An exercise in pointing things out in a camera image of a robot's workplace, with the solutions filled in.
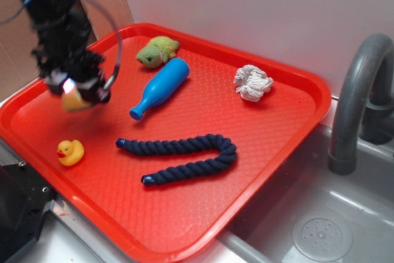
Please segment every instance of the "duck beak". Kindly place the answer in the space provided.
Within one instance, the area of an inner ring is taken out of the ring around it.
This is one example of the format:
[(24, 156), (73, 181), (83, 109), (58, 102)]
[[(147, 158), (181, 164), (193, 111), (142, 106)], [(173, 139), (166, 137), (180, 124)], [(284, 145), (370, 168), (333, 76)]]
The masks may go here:
[(66, 157), (66, 154), (64, 154), (61, 150), (57, 151), (57, 155), (59, 156), (59, 158)]

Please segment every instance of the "sink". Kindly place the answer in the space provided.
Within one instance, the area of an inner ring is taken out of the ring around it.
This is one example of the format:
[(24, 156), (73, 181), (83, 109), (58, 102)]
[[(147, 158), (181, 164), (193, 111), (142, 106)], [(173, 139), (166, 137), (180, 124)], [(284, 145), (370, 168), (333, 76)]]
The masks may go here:
[(319, 125), (219, 240), (237, 241), (248, 262), (394, 262), (392, 152), (359, 140), (356, 170), (339, 176), (328, 169), (330, 136)]

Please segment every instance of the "rope toy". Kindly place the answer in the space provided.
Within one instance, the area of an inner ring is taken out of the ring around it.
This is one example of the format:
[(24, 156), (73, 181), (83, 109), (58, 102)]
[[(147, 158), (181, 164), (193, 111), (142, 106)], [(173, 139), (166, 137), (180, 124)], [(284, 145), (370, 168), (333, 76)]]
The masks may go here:
[(222, 135), (207, 134), (188, 138), (187, 140), (173, 141), (137, 141), (119, 138), (116, 146), (135, 155), (181, 155), (201, 152), (203, 150), (219, 150), (220, 155), (214, 159), (187, 163), (169, 167), (156, 173), (144, 175), (141, 182), (145, 186), (164, 185), (180, 180), (187, 180), (200, 176), (218, 174), (230, 167), (236, 159), (236, 146), (229, 138)]

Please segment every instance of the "faucet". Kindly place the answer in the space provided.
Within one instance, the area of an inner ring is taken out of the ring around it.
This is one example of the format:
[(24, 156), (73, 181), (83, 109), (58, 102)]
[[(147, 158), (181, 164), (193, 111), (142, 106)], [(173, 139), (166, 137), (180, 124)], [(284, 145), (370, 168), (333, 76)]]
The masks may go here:
[(358, 136), (377, 145), (394, 138), (394, 45), (374, 34), (360, 45), (340, 92), (329, 148), (329, 169), (347, 175), (356, 169)]

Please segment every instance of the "green stuffed turtle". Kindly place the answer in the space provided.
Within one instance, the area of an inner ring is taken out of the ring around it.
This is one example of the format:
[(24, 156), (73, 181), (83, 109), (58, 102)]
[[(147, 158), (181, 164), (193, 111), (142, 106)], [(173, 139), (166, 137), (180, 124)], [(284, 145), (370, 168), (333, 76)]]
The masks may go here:
[(166, 36), (152, 38), (137, 54), (137, 61), (147, 68), (157, 68), (176, 56), (179, 42)]

